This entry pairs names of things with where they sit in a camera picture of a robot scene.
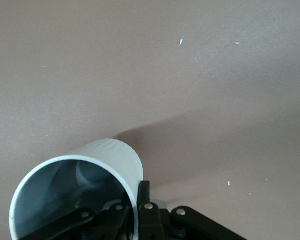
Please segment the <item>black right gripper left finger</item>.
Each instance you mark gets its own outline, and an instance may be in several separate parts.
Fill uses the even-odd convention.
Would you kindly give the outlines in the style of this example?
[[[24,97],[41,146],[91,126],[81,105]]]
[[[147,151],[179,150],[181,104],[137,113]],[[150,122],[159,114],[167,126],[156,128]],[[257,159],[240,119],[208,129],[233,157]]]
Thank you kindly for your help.
[[[130,207],[114,204],[95,213],[81,208],[24,236],[21,240],[128,240]]]

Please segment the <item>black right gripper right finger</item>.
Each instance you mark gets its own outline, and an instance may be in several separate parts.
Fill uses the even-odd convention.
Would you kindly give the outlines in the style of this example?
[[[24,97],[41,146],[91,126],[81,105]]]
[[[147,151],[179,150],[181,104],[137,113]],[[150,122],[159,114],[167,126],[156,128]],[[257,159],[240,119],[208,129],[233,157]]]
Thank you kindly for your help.
[[[141,181],[138,240],[246,240],[198,211],[179,206],[168,211],[150,200],[150,182]]]

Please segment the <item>white cup with grey inside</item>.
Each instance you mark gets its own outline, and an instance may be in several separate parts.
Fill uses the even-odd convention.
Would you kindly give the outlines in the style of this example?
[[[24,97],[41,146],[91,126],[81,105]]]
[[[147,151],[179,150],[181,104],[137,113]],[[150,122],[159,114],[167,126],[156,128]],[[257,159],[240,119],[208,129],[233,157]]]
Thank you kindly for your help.
[[[33,233],[82,208],[95,213],[128,198],[132,232],[139,238],[137,198],[144,179],[138,154],[126,143],[101,139],[47,160],[32,169],[18,185],[9,209],[12,240]]]

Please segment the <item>brown table cover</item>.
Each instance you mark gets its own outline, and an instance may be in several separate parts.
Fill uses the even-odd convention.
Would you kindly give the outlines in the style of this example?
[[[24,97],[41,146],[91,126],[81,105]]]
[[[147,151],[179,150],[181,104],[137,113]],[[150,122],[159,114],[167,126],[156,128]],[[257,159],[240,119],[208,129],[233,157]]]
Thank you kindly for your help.
[[[0,240],[28,172],[105,138],[169,209],[300,240],[300,0],[0,0]]]

